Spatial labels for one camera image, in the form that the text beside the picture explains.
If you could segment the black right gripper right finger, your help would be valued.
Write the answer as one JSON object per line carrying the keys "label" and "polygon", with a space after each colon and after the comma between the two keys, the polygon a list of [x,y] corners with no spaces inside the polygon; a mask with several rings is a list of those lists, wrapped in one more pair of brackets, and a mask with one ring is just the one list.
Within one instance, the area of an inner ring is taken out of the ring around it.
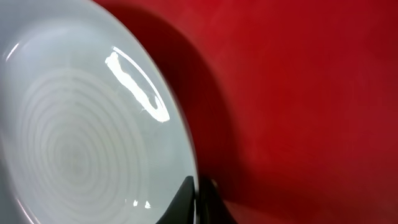
{"label": "black right gripper right finger", "polygon": [[214,183],[204,177],[199,180],[198,214],[199,224],[237,224]]}

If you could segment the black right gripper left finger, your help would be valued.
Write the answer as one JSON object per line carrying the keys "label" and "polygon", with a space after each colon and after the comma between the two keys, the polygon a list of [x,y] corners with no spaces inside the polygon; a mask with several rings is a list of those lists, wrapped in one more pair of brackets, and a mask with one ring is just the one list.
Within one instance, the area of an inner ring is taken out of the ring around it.
{"label": "black right gripper left finger", "polygon": [[194,179],[187,176],[156,224],[194,224],[195,195]]}

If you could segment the light blue plate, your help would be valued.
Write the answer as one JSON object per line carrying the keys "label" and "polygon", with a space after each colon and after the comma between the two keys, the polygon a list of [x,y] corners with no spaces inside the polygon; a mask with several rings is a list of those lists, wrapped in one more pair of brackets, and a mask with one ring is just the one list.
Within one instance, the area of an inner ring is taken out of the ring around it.
{"label": "light blue plate", "polygon": [[157,223],[198,192],[184,118],[93,1],[1,2],[1,222]]}

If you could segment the red serving tray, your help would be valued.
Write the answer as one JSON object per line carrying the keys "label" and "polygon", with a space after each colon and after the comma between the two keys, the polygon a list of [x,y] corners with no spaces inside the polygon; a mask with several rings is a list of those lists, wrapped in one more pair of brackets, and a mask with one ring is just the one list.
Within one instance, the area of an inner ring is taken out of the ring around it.
{"label": "red serving tray", "polygon": [[396,1],[101,1],[239,223],[397,222]]}

